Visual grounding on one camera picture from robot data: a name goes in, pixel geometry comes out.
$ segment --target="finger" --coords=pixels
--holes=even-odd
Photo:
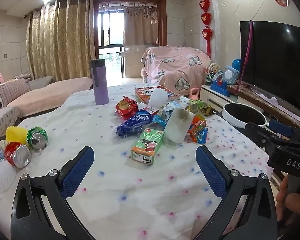
[[[286,206],[294,213],[300,212],[300,194],[290,193],[286,198]]]
[[[279,190],[286,189],[288,186],[288,175],[284,177],[282,182],[280,183]]]
[[[284,198],[285,198],[285,195],[286,195],[286,192],[287,192],[287,188],[284,188],[284,189],[281,189],[277,196],[276,196],[276,201],[277,202],[283,202],[284,201]]]
[[[280,221],[282,219],[283,215],[283,205],[282,202],[278,202],[277,205],[275,206],[275,209],[277,211],[277,221]]]

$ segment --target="purple tumbler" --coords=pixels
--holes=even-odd
[[[95,59],[90,61],[94,98],[96,105],[101,106],[109,103],[106,61]]]

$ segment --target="wooden door frame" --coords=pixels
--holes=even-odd
[[[93,14],[94,14],[94,45],[96,50],[96,58],[99,58],[99,42],[98,42],[98,9],[100,3],[107,2],[141,2],[151,3],[155,2],[158,5],[158,28],[159,28],[159,46],[168,45],[168,32],[167,32],[167,8],[166,0],[93,0]]]

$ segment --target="curtain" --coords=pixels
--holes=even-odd
[[[155,45],[158,39],[156,11],[124,13],[124,45]]]
[[[26,50],[34,79],[91,77],[93,0],[56,0],[28,16]]]

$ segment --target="television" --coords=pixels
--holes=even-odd
[[[242,81],[279,97],[281,106],[300,116],[300,28],[277,22],[252,24],[253,42]],[[249,21],[240,22],[241,71],[249,29]]]

